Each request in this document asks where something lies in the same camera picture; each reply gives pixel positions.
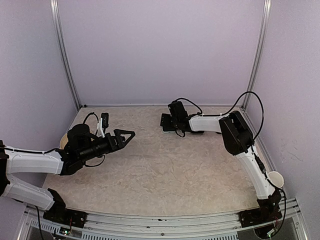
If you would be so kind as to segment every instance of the metal frame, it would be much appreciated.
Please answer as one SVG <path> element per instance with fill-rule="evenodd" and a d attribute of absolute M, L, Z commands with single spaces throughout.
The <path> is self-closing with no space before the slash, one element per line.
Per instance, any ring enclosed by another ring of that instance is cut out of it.
<path fill-rule="evenodd" d="M 255 57 L 253 61 L 253 66 L 250 74 L 250 80 L 247 87 L 247 91 L 252 91 L 256 83 L 257 73 L 259 69 L 259 64 L 260 64 L 264 43 L 265 43 L 265 38 L 266 38 L 266 33 L 267 33 L 267 28 L 268 28 L 270 9 L 271 9 L 271 0 L 264 0 L 264 8 L 263 8 L 263 14 L 262 14 L 258 45 L 255 52 Z M 251 97 L 250 94 L 247 94 L 244 97 L 243 104 L 242 104 L 242 108 L 244 110 L 246 110 L 248 107 L 250 97 Z"/>
<path fill-rule="evenodd" d="M 79 95 L 78 95 L 78 92 L 76 89 L 76 85 L 75 85 L 75 82 L 73 80 L 71 70 L 70 70 L 69 60 L 68 60 L 67 51 L 66 51 L 65 42 L 64 42 L 64 35 L 62 32 L 62 26 L 61 26 L 61 21 L 60 21 L 58 0 L 50 0 L 50 4 L 51 4 L 52 17 L 53 17 L 53 22 L 54 22 L 55 31 L 56 31 L 56 37 L 58 40 L 58 46 L 60 49 L 60 54 L 61 54 L 62 63 L 64 66 L 66 79 L 67 79 L 67 82 L 68 82 L 68 85 L 69 85 L 69 88 L 71 91 L 74 105 L 75 105 L 77 111 L 79 111 L 81 108 L 81 102 L 80 102 Z"/>
<path fill-rule="evenodd" d="M 284 201 L 280 202 L 283 213 Z M 295 218 L 294 221 L 300 228 L 296 229 L 299 240 L 307 240 L 304 234 L 304 223 L 301 221 L 301 212 L 295 198 L 287 200 L 287 217 Z M 41 217 L 42 231 L 54 233 L 66 225 L 48 221 Z M 120 214 L 105 214 L 88 212 L 84 228 L 73 227 L 73 236 L 70 239 L 79 240 L 159 240 L 159 239 L 228 239 L 228 236 L 237 236 L 237 232 L 258 228 L 265 224 L 242 228 L 238 211 L 189 215 L 189 216 L 134 216 Z M 37 211 L 28 206 L 19 231 L 18 240 L 26 240 L 30 227 L 38 228 Z"/>
<path fill-rule="evenodd" d="M 183 103 L 186 107 L 194 107 L 190 103 Z M 199 104 L 200 107 L 215 107 L 215 108 L 231 108 L 232 105 L 222 105 L 222 104 Z M 168 108 L 168 103 L 161 104 L 109 104 L 109 105 L 85 105 L 84 108 L 121 108 L 121 107 L 166 107 Z"/>

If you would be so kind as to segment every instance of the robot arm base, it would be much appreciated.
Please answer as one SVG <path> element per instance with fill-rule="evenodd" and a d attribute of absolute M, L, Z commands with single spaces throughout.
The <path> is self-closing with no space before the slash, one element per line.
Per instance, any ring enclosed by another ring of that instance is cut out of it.
<path fill-rule="evenodd" d="M 48 188 L 48 191 L 53 196 L 54 204 L 49 210 L 44 212 L 43 218 L 55 223 L 83 229 L 86 222 L 87 213 L 84 211 L 66 208 L 66 204 L 59 193 L 50 188 Z"/>
<path fill-rule="evenodd" d="M 282 214 L 279 207 L 281 194 L 278 189 L 268 199 L 258 199 L 258 208 L 239 212 L 241 226 L 243 228 L 264 224 L 281 219 Z"/>

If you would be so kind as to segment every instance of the black cable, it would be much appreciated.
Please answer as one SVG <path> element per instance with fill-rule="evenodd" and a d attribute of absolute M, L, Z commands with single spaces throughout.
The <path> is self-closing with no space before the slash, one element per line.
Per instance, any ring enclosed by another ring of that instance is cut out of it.
<path fill-rule="evenodd" d="M 83 120 L 83 124 L 86 123 L 87 119 L 88 119 L 91 115 L 94 115 L 94 116 L 96 117 L 96 120 L 99 122 L 99 117 L 97 116 L 97 114 L 95 114 L 94 112 L 90 112 L 90 113 L 85 117 L 85 119 Z"/>
<path fill-rule="evenodd" d="M 253 138 L 253 141 L 257 138 L 257 136 L 259 135 L 259 133 L 261 132 L 261 129 L 264 125 L 264 121 L 265 121 L 265 109 L 264 109 L 264 105 L 260 99 L 260 97 L 258 96 L 258 94 L 256 94 L 254 91 L 245 91 L 244 93 L 242 93 L 238 99 L 235 101 L 235 103 L 233 104 L 233 106 L 225 113 L 222 113 L 222 114 L 210 114 L 210 115 L 202 115 L 204 117 L 219 117 L 219 116 L 224 116 L 224 115 L 227 115 L 229 114 L 234 108 L 235 106 L 237 105 L 237 103 L 239 102 L 239 100 L 246 94 L 253 94 L 256 96 L 256 98 L 258 99 L 259 103 L 260 103 L 260 106 L 261 106 L 261 111 L 262 111 L 262 118 L 261 118 L 261 124 L 260 124 L 260 128 L 259 130 L 257 131 L 256 135 L 254 136 Z"/>
<path fill-rule="evenodd" d="M 180 138 L 184 138 L 184 137 L 186 136 L 186 132 L 184 132 L 184 131 L 182 132 L 183 135 L 180 135 L 180 134 L 178 133 L 177 129 L 174 130 L 174 132 L 175 132 L 175 134 L 177 134 Z"/>
<path fill-rule="evenodd" d="M 35 206 L 35 208 L 36 208 L 36 212 L 38 213 L 38 225 L 39 225 L 40 236 L 41 236 L 41 239 L 42 239 L 42 240 L 45 240 L 45 239 L 44 239 L 44 236 L 42 235 L 39 208 L 38 208 L 36 205 L 34 205 L 34 206 Z"/>
<path fill-rule="evenodd" d="M 272 187 L 274 187 L 275 189 L 278 189 L 279 191 L 281 191 L 281 192 L 283 193 L 283 197 L 284 197 L 284 213 L 283 213 L 283 219 L 282 219 L 281 225 L 280 225 L 280 227 L 277 229 L 276 233 L 271 236 L 271 237 L 273 238 L 275 235 L 277 235 L 277 234 L 280 232 L 282 226 L 284 225 L 284 222 L 285 222 L 285 219 L 286 219 L 286 213 L 287 213 L 287 196 L 286 196 L 286 193 L 285 193 L 285 191 L 284 191 L 283 189 L 275 186 L 275 185 L 269 180 L 269 178 L 268 178 L 268 176 L 267 176 L 266 173 L 264 173 L 264 176 L 265 176 L 265 179 L 268 181 L 268 183 L 269 183 Z"/>
<path fill-rule="evenodd" d="M 57 152 L 61 151 L 61 149 L 59 149 L 59 148 L 53 148 L 48 151 L 29 151 L 29 150 L 21 150 L 21 149 L 14 149 L 14 148 L 8 148 L 8 147 L 0 147 L 0 149 L 12 151 L 12 152 L 17 152 L 17 153 L 26 153 L 26 154 L 48 154 L 53 151 L 57 151 Z"/>
<path fill-rule="evenodd" d="M 194 105 L 195 107 L 197 107 L 197 108 L 199 109 L 200 112 L 197 113 L 198 115 L 202 115 L 202 114 L 203 114 L 202 109 L 201 109 L 197 104 L 195 104 L 193 101 L 190 101 L 190 100 L 187 99 L 187 98 L 179 97 L 179 98 L 177 98 L 176 100 L 174 100 L 173 102 L 177 102 L 177 101 L 179 101 L 179 100 L 185 100 L 185 101 L 191 103 L 192 105 Z"/>
<path fill-rule="evenodd" d="M 237 105 L 237 103 L 239 102 L 239 100 L 240 100 L 244 95 L 246 95 L 246 94 L 253 94 L 253 95 L 256 96 L 256 98 L 258 99 L 258 101 L 259 101 L 259 103 L 260 103 L 261 111 L 262 111 L 262 118 L 261 118 L 260 128 L 259 128 L 259 130 L 257 131 L 256 135 L 255 135 L 254 138 L 253 138 L 253 141 L 254 141 L 254 140 L 258 137 L 258 135 L 260 134 L 261 129 L 262 129 L 263 125 L 264 125 L 264 121 L 265 121 L 265 109 L 264 109 L 264 105 L 263 105 L 260 97 L 259 97 L 254 91 L 245 91 L 244 93 L 242 93 L 242 94 L 238 97 L 238 99 L 235 101 L 235 103 L 233 104 L 233 106 L 232 106 L 227 112 L 221 113 L 221 114 L 203 115 L 202 109 L 201 109 L 197 104 L 195 104 L 194 102 L 192 102 L 192 101 L 190 101 L 189 99 L 184 98 L 184 97 L 177 98 L 177 99 L 174 100 L 173 102 L 176 102 L 176 101 L 178 101 L 178 100 L 186 100 L 186 101 L 188 101 L 189 103 L 193 104 L 195 107 L 197 107 L 197 108 L 200 110 L 200 112 L 198 112 L 197 115 L 200 115 L 200 116 L 203 116 L 203 117 L 220 117 L 220 116 L 225 116 L 225 115 L 229 114 L 229 113 L 235 108 L 235 106 Z"/>
<path fill-rule="evenodd" d="M 103 155 L 103 160 L 102 160 L 100 163 L 98 163 L 97 165 L 87 165 L 87 164 L 84 164 L 84 166 L 86 166 L 87 168 L 98 167 L 98 166 L 100 166 L 101 164 L 104 163 L 105 159 L 106 159 L 106 155 Z"/>

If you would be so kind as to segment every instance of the white cup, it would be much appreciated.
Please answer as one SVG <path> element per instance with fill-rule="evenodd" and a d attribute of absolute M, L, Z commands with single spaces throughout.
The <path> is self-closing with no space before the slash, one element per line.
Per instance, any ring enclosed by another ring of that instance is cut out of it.
<path fill-rule="evenodd" d="M 284 177 L 277 171 L 271 171 L 268 173 L 270 181 L 277 187 L 282 188 L 285 184 Z"/>
<path fill-rule="evenodd" d="M 67 134 L 65 134 L 60 140 L 60 149 L 64 149 L 67 143 L 68 143 L 68 136 Z"/>

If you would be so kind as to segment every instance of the enclosure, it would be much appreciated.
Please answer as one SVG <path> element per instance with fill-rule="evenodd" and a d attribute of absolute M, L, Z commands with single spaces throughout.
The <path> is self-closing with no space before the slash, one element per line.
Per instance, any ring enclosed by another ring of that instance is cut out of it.
<path fill-rule="evenodd" d="M 201 108 L 197 115 L 183 101 L 190 121 L 222 117 L 242 93 L 255 92 L 263 118 L 253 94 L 233 110 L 257 135 L 266 171 L 284 178 L 279 211 L 286 218 L 272 239 L 318 239 L 319 11 L 314 0 L 1 1 L 5 146 L 58 148 L 92 112 L 109 114 L 112 135 L 135 132 L 97 167 L 15 176 L 88 213 L 83 228 L 70 223 L 70 239 L 258 239 L 254 229 L 266 224 L 244 227 L 238 216 L 259 206 L 257 188 L 223 134 L 189 130 L 181 138 L 160 126 L 178 98 Z M 94 135 L 95 117 L 86 124 Z M 44 239 L 69 227 L 44 212 Z M 38 214 L 1 197 L 0 239 L 41 239 Z"/>

